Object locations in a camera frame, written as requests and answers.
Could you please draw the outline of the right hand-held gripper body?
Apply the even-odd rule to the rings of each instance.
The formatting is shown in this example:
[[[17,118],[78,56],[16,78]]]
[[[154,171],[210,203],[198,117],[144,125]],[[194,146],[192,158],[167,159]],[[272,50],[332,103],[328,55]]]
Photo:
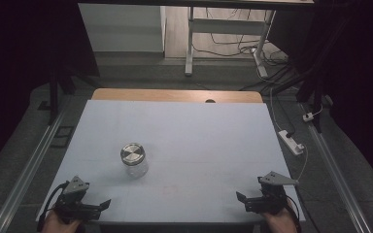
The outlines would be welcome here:
[[[247,198],[247,205],[256,205],[257,214],[277,214],[288,205],[285,185],[299,185],[299,181],[286,177],[276,172],[269,172],[263,177],[258,177],[261,185],[261,197]]]

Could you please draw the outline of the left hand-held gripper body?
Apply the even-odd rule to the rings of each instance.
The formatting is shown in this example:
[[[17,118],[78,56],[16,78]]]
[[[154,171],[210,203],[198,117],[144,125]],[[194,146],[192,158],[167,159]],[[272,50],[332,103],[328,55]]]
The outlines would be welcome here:
[[[84,220],[87,212],[100,212],[99,206],[87,205],[82,202],[89,183],[85,183],[78,176],[75,176],[63,188],[55,202],[55,212],[63,222],[69,223],[72,220]]]

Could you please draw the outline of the clear glass jar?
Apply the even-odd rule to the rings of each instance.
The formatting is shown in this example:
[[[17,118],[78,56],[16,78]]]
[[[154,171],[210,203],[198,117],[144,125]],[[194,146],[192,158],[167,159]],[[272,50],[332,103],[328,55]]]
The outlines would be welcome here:
[[[138,143],[129,143],[120,151],[120,159],[128,176],[138,179],[147,174],[149,164],[144,148]]]

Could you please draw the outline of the round silver metal lid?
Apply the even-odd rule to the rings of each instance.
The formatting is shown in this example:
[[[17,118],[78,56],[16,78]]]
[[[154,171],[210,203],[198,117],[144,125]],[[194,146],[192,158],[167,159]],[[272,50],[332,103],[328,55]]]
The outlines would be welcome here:
[[[121,161],[127,166],[136,166],[145,159],[145,150],[138,143],[125,145],[120,151]]]

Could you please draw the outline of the person's right hand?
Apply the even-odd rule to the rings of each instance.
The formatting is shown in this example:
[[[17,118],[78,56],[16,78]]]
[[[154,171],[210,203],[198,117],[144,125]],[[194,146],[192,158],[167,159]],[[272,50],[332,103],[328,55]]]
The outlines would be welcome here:
[[[297,226],[293,217],[293,208],[288,203],[286,208],[280,210],[277,214],[262,213],[268,227],[272,233],[297,233]]]

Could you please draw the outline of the person's left hand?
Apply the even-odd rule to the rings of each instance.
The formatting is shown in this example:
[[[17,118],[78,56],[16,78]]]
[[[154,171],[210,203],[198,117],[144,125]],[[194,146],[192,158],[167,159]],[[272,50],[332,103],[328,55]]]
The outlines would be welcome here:
[[[54,211],[50,211],[45,218],[41,233],[75,233],[81,223],[80,220],[65,223]]]

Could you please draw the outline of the white power strip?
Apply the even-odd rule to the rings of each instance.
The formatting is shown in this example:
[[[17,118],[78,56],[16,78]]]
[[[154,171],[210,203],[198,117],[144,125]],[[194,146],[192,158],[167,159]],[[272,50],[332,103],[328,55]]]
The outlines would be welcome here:
[[[279,137],[287,145],[288,149],[295,156],[300,155],[304,152],[305,147],[302,144],[297,144],[292,138],[291,134],[286,130],[281,130],[278,132]]]

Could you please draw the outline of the pale blue table mat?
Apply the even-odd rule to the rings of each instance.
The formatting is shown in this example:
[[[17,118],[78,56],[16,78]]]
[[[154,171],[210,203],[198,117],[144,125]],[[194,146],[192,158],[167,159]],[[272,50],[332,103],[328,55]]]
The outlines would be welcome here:
[[[120,159],[129,143],[149,164],[138,179]],[[250,223],[236,192],[259,196],[271,171],[289,174],[264,104],[90,100],[52,183],[89,183],[85,203],[111,201],[102,223]]]

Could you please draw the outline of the black metal stand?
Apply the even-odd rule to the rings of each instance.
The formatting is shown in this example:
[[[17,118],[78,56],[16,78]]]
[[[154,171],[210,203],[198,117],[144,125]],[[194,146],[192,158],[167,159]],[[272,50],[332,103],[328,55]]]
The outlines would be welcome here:
[[[321,112],[323,95],[323,74],[322,69],[328,54],[327,44],[332,34],[331,11],[329,9],[316,10],[308,32],[306,50],[302,58],[303,84],[296,94],[299,102],[306,102],[313,98],[313,119],[310,121],[316,130],[321,133]]]
[[[59,114],[58,89],[67,95],[75,93],[75,85],[72,81],[73,73],[62,64],[57,64],[51,72],[49,87],[50,100],[42,101],[38,107],[39,111],[49,111],[50,119],[48,125],[52,125]]]

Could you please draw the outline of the wooden table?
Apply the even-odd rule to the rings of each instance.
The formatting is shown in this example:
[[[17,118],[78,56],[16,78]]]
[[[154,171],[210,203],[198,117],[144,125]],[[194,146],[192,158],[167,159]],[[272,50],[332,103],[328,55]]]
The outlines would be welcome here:
[[[205,103],[262,103],[256,91],[98,88],[92,100],[162,101]]]

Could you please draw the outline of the dark curtain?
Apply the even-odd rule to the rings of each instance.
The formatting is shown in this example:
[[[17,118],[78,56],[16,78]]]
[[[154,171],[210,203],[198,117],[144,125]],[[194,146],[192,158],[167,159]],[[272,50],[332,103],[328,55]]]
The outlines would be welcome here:
[[[80,0],[0,0],[0,151],[31,91],[57,78],[99,75]]]
[[[327,8],[278,11],[269,41],[309,74],[297,100],[329,96],[331,116],[373,168],[373,0],[318,2]]]

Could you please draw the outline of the aluminium floor rail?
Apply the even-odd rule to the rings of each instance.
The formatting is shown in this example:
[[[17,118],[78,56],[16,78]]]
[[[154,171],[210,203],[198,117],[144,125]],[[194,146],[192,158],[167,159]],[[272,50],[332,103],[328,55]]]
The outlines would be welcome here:
[[[340,195],[342,202],[345,205],[346,211],[348,212],[350,219],[356,229],[357,233],[372,233],[372,229],[351,191],[347,181],[345,180],[341,169],[335,161],[332,151],[322,133],[320,133],[312,122],[306,123],[312,138],[315,142],[316,147],[322,157],[322,160],[328,170],[330,177],[333,180],[335,187]]]
[[[46,128],[38,146],[34,149],[32,155],[28,159],[22,172],[17,178],[14,187],[9,196],[0,209],[0,233],[6,233],[17,209],[25,196],[27,189],[35,177],[37,170],[50,147],[51,141],[59,128],[61,121],[64,119],[67,108],[70,105],[72,97],[67,95],[60,103],[58,115],[54,118],[52,123]]]

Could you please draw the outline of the black rectangular floor frame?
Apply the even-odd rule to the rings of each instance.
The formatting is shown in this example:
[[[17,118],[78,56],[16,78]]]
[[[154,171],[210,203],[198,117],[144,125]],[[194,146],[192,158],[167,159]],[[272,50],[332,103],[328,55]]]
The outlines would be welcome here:
[[[51,147],[55,149],[66,149],[74,134],[74,126],[59,126],[51,140]]]

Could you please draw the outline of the white desk frame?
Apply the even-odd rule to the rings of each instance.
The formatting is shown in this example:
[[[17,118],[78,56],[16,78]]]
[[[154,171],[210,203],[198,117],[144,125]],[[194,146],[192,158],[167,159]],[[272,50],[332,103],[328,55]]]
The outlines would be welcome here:
[[[249,20],[227,20],[227,19],[207,19],[195,18],[194,8],[190,7],[188,11],[188,34],[185,75],[192,75],[192,40],[194,33],[215,33],[215,34],[241,34],[259,36],[259,42],[255,49],[252,49],[256,70],[262,78],[267,78],[268,74],[261,60],[261,52],[267,39],[267,35],[272,24],[275,12],[266,10],[264,21]]]

